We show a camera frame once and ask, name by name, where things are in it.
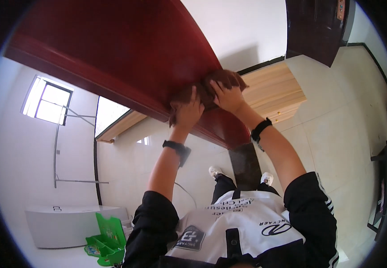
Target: white cabinet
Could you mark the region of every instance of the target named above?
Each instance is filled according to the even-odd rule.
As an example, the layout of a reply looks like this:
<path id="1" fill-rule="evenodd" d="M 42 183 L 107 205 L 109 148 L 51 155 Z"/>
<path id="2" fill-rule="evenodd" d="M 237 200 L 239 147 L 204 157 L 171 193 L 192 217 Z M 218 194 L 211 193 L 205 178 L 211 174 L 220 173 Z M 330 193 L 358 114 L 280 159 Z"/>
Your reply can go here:
<path id="1" fill-rule="evenodd" d="M 128 220 L 126 208 L 99 205 L 30 206 L 25 216 L 36 247 L 63 248 L 86 245 L 86 237 L 100 234 L 95 212 Z"/>

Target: metal rack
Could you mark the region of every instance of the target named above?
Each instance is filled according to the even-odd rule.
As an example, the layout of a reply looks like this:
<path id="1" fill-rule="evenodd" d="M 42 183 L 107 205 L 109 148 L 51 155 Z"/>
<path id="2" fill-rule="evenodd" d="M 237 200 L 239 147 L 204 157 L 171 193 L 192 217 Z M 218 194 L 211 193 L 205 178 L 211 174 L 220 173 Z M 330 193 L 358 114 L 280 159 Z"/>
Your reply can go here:
<path id="1" fill-rule="evenodd" d="M 93 116 L 93 115 L 79 115 L 78 113 L 76 113 L 75 111 L 73 111 L 72 109 L 68 108 L 65 105 L 58 105 L 58 106 L 61 106 L 61 115 L 63 115 L 62 114 L 63 108 L 66 108 L 67 110 L 71 111 L 74 115 L 66 115 L 66 114 L 64 114 L 65 117 L 67 117 L 67 116 L 69 116 L 69 117 L 79 117 L 82 120 L 84 120 L 85 122 L 87 122 L 88 124 L 90 124 L 91 126 L 95 127 L 95 125 L 93 123 L 91 123 L 91 122 L 89 122 L 88 120 L 85 119 L 85 117 L 95 118 L 95 116 Z M 101 182 L 101 181 L 98 181 L 98 180 L 60 180 L 60 178 L 57 175 L 57 171 L 56 171 L 56 165 L 57 165 L 57 141 L 58 141 L 59 125 L 60 124 L 59 124 L 59 120 L 58 120 L 58 122 L 57 122 L 57 130 L 55 132 L 55 144 L 54 144 L 54 188 L 57 188 L 57 181 L 86 182 L 86 183 L 94 183 L 94 184 L 108 184 L 108 182 Z"/>

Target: watch strap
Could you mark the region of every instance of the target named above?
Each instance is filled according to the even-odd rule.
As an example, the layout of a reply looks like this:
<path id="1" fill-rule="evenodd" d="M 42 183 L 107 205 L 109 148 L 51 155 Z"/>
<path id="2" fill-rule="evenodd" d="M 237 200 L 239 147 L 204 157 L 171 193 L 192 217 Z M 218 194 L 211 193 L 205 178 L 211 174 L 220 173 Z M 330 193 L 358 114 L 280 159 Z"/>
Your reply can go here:
<path id="1" fill-rule="evenodd" d="M 178 156 L 180 157 L 180 164 L 178 165 L 179 168 L 183 167 L 188 156 L 190 155 L 190 152 L 192 151 L 189 147 L 186 147 L 181 143 L 173 141 L 164 141 L 164 143 L 162 144 L 162 148 L 164 147 L 170 147 L 175 150 L 175 153 L 178 154 Z"/>
<path id="2" fill-rule="evenodd" d="M 262 133 L 262 131 L 267 127 L 267 126 L 272 126 L 272 122 L 271 120 L 269 120 L 269 118 L 266 118 L 265 120 L 261 121 L 256 127 L 255 129 L 253 129 L 250 133 L 250 139 L 252 142 L 256 143 L 257 146 L 262 150 L 263 148 L 260 146 L 259 142 L 260 142 L 260 133 Z"/>

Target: green toy box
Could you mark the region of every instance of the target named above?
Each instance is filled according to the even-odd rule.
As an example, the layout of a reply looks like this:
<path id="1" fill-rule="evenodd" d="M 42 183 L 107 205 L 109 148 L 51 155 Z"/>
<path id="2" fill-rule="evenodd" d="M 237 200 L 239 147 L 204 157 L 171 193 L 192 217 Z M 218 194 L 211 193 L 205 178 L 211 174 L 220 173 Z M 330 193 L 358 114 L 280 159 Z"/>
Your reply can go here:
<path id="1" fill-rule="evenodd" d="M 97 217 L 100 234 L 86 238 L 85 252 L 90 256 L 98 257 L 97 263 L 101 266 L 111 266 L 124 259 L 126 239 L 121 220 L 110 217 L 106 220 L 100 213 Z"/>

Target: red cloth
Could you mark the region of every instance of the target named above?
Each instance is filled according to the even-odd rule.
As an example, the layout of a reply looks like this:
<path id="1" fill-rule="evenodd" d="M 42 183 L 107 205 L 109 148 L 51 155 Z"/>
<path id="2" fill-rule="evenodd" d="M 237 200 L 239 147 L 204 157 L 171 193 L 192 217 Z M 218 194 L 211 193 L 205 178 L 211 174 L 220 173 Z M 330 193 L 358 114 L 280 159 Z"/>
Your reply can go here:
<path id="1" fill-rule="evenodd" d="M 196 86 L 196 93 L 199 94 L 201 103 L 205 106 L 205 111 L 218 108 L 213 102 L 216 92 L 210 84 L 210 80 L 221 82 L 225 88 L 231 89 L 232 87 L 240 87 L 241 91 L 248 86 L 244 82 L 243 78 L 236 73 L 229 70 L 217 70 L 208 75 L 202 83 L 190 83 L 184 86 L 177 95 L 175 95 L 170 102 L 171 114 L 169 117 L 169 126 L 176 124 L 175 112 L 179 103 L 189 103 L 192 95 L 192 87 Z"/>

